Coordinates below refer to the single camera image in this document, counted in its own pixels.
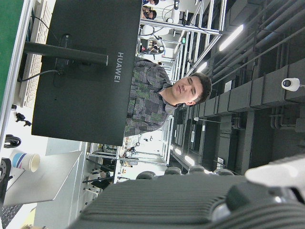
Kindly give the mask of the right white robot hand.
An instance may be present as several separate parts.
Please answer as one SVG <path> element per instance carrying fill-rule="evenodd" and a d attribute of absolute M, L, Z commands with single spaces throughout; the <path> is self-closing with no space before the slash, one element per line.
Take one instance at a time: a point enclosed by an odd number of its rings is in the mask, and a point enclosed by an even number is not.
<path fill-rule="evenodd" d="M 251 168 L 243 176 L 148 175 L 108 186 L 72 229 L 302 229 L 305 156 Z"/>

